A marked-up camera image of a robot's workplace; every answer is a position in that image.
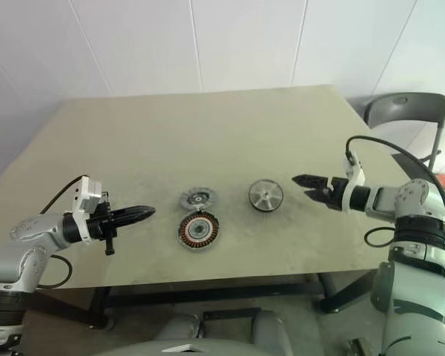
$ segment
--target beige table surface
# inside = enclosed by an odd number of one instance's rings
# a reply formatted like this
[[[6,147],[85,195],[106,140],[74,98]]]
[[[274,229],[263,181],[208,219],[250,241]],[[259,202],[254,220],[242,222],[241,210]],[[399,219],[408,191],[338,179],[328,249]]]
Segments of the beige table surface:
[[[383,223],[330,211],[291,181],[303,173],[344,177],[344,143],[355,134],[369,129],[329,86],[69,101],[0,178],[0,243],[69,180],[90,174],[113,208],[152,205],[156,213],[119,229],[111,257],[103,242],[62,251],[74,265],[65,287],[374,268],[387,250],[366,246],[363,234]],[[366,184],[406,182],[385,148],[353,148]],[[270,214],[248,203],[248,187],[260,178],[285,192]],[[176,240],[187,214],[179,196],[194,186],[217,192],[209,211],[221,223],[217,244],[200,253]],[[50,211],[70,209],[71,199],[64,195]],[[64,274],[51,261],[42,282]]]

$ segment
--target circular metal part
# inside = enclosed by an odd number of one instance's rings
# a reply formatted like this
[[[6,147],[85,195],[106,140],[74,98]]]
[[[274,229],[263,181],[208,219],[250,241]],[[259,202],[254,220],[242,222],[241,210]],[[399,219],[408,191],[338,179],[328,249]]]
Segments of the circular metal part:
[[[271,179],[257,180],[249,188],[249,202],[258,211],[265,213],[276,210],[283,201],[283,190]]]
[[[199,211],[213,205],[216,201],[216,193],[209,188],[192,188],[179,198],[179,204],[191,211]]]
[[[191,250],[207,248],[215,241],[220,229],[214,215],[198,211],[190,214],[179,224],[178,241]]]

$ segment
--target robotic arm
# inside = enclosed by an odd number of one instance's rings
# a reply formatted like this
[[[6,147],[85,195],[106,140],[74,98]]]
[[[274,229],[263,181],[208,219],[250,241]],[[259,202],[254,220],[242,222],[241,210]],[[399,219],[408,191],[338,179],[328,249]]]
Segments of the robotic arm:
[[[41,214],[12,228],[11,241],[0,248],[0,352],[20,342],[24,296],[39,287],[39,280],[53,253],[72,243],[105,240],[113,254],[117,228],[147,219],[155,209],[134,206],[111,210],[100,182],[87,176],[73,186],[73,209],[64,214]]]
[[[301,175],[293,180],[315,201],[338,211],[363,211],[395,224],[388,262],[381,263],[372,305],[386,314],[383,353],[445,356],[445,206],[435,185],[366,187],[360,162],[346,160],[349,179]]]

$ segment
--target floor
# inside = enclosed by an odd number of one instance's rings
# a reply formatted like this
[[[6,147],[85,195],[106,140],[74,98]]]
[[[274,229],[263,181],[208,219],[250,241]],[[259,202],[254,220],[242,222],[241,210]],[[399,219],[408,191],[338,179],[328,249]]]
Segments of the floor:
[[[337,273],[334,281],[338,288],[342,288],[359,275],[360,272]],[[55,295],[69,303],[85,306],[91,292],[90,289],[61,290],[55,291]],[[380,351],[383,315],[371,307],[369,300],[361,300],[337,314],[324,315],[317,311],[313,297],[293,295],[114,309],[111,312],[116,325],[110,331],[92,330],[78,323],[28,312],[19,350],[27,356],[97,355],[150,340],[176,313],[201,315],[204,311],[249,307],[260,307],[279,314],[289,334],[294,355],[346,355],[346,341],[356,337],[366,337],[374,355]],[[249,342],[250,330],[251,320],[248,318],[206,323],[207,337]]]

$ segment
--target black cable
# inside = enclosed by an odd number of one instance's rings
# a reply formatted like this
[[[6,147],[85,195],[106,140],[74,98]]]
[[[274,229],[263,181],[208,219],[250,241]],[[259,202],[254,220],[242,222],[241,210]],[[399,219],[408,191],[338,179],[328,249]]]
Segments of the black cable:
[[[369,242],[369,235],[372,234],[373,232],[376,231],[380,231],[380,230],[390,230],[390,231],[395,231],[395,228],[391,228],[390,226],[381,226],[380,228],[372,228],[371,230],[369,230],[368,232],[366,232],[364,234],[364,242],[371,247],[375,247],[375,248],[379,248],[379,247],[386,247],[389,246],[391,244],[391,242],[393,241],[394,237],[392,239],[390,239],[387,243],[381,243],[379,245],[375,245],[374,243],[370,243]]]
[[[57,199],[60,198],[61,195],[63,195],[64,192],[66,192],[67,189],[69,189],[73,184],[76,184],[82,177],[87,177],[86,174],[83,174],[79,177],[74,178],[73,180],[71,180],[67,185],[65,185],[63,187],[63,189],[61,189],[57,195],[55,195],[53,197],[52,200],[50,200],[50,202],[39,212],[40,215],[43,215],[44,213],[46,213],[49,208],[51,208],[51,206],[57,201]],[[63,279],[61,282],[57,283],[57,284],[38,284],[38,288],[42,288],[42,289],[54,289],[54,288],[58,288],[60,286],[62,286],[63,284],[65,284],[73,275],[73,265],[71,264],[71,262],[69,262],[69,260],[63,256],[59,256],[57,254],[52,254],[50,256],[51,258],[56,258],[57,260],[61,260],[62,262],[66,263],[67,265],[67,276],[65,279]]]
[[[346,141],[345,155],[346,155],[346,158],[351,163],[352,163],[352,155],[351,155],[351,152],[349,150],[349,144],[354,139],[365,139],[366,141],[373,141],[373,142],[380,143],[382,145],[386,145],[386,146],[388,146],[390,148],[394,148],[396,151],[402,153],[404,156],[409,158],[416,165],[421,167],[424,170],[425,174],[427,176],[429,176],[429,178],[432,180],[432,183],[438,189],[438,193],[440,194],[440,197],[442,198],[442,202],[444,203],[444,207],[445,207],[445,190],[444,190],[444,187],[442,187],[442,184],[440,184],[440,182],[438,181],[437,177],[432,173],[432,171],[426,165],[424,165],[416,156],[414,156],[410,152],[404,150],[402,147],[399,147],[399,146],[397,146],[397,145],[395,145],[395,144],[393,144],[393,143],[391,143],[389,141],[386,141],[384,139],[378,139],[376,137],[370,137],[370,136],[357,135],[357,136],[349,137],[348,140]]]
[[[71,262],[69,262],[69,260],[63,256],[59,256],[57,254],[52,254],[51,255],[52,258],[56,258],[57,260],[61,260],[62,262],[66,263],[67,265],[67,276],[65,279],[63,279],[61,282],[57,283],[57,284],[38,284],[38,288],[43,288],[43,289],[54,289],[54,288],[58,288],[60,286],[62,286],[63,284],[65,284],[73,275],[73,265],[71,265]]]
[[[46,211],[48,211],[49,208],[51,208],[51,206],[57,201],[57,199],[59,199],[59,197],[61,195],[63,195],[63,193],[69,189],[73,184],[77,183],[82,177],[87,177],[86,174],[83,174],[79,177],[74,178],[73,180],[71,180],[67,185],[64,186],[63,189],[61,189],[57,195],[54,196],[54,198],[43,208],[43,210],[41,210],[39,212],[40,215],[44,214]]]

